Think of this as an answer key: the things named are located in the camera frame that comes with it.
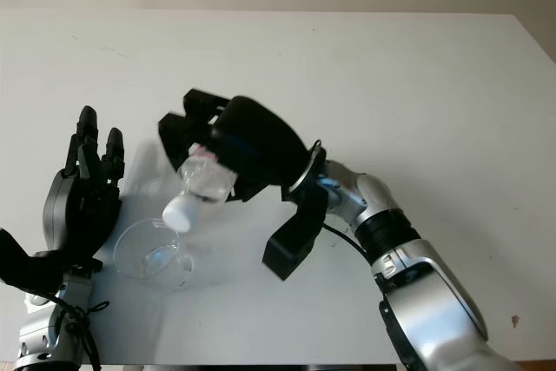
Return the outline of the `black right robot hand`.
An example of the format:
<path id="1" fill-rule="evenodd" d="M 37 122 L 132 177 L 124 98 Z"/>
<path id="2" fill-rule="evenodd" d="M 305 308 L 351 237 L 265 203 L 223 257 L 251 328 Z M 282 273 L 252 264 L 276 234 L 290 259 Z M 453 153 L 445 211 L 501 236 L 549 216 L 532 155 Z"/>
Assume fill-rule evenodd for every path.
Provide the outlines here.
<path id="1" fill-rule="evenodd" d="M 325 198 L 326 192 L 311 178 L 311 151 L 287 123 L 254 99 L 191 89 L 182 105 L 182 115 L 169 112 L 158 122 L 174 169 L 198 144 L 237 174 L 229 202 L 246 202 L 267 186 L 281 188 L 282 199 L 295 204 Z"/>

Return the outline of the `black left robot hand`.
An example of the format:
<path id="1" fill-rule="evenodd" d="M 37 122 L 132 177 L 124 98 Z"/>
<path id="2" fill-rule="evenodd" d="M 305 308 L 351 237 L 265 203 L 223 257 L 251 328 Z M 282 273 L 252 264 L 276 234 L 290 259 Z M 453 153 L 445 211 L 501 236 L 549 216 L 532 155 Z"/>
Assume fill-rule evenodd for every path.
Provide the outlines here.
<path id="1" fill-rule="evenodd" d="M 86 105 L 43 208 L 46 256 L 62 265 L 83 265 L 92 259 L 110 236 L 122 206 L 122 132 L 110 130 L 103 156 L 98 155 L 97 140 L 97 114 Z"/>

